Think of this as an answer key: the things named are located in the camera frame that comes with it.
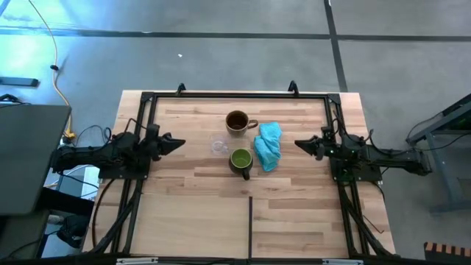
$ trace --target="blue towel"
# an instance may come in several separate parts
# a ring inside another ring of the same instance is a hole
[[[254,150],[264,171],[269,172],[278,165],[280,153],[280,125],[277,122],[260,124],[260,135],[255,136]]]

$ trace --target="gray floor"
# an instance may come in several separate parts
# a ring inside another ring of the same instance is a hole
[[[51,27],[161,32],[328,33],[321,0],[35,1]],[[332,0],[339,34],[471,35],[465,0]],[[25,1],[12,1],[3,27],[43,26]],[[124,89],[339,91],[329,40],[59,37],[59,87],[74,129],[112,127]],[[34,77],[39,88],[2,86],[28,102],[62,104],[51,86],[46,36],[0,35],[0,75]],[[470,93],[471,43],[341,41],[347,86],[361,94],[379,146],[405,148],[408,130]],[[88,132],[81,145],[102,142]],[[456,174],[466,174],[459,169]],[[438,175],[390,169],[386,207],[397,253],[423,258],[423,243],[471,247],[471,211],[431,216],[445,200]]]

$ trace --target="wooden table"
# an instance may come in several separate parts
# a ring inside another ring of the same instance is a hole
[[[141,92],[123,91],[113,133],[122,132],[127,120],[136,117]],[[347,131],[366,136],[359,94],[340,95]],[[224,125],[231,110],[243,110],[260,123],[280,124],[283,157],[273,172],[264,172],[255,156],[250,181],[229,170],[231,150],[247,148],[253,154],[253,139],[259,135],[257,128],[243,138],[231,138]],[[247,258],[248,197],[252,196],[252,257],[346,258],[339,193],[328,159],[316,161],[294,145],[294,140],[321,135],[325,120],[324,103],[316,99],[159,99],[155,123],[160,125],[160,134],[171,132],[186,144],[152,163],[131,253]],[[212,143],[220,138],[226,141],[228,153],[213,152]],[[116,219],[122,185],[123,181],[115,181],[104,195],[97,213],[98,239]],[[358,190],[363,214],[384,233],[366,223],[384,247],[394,252],[381,193],[371,183],[358,183]],[[88,231],[84,251],[92,248]],[[360,250],[355,226],[353,231]],[[126,232],[127,223],[120,249]]]

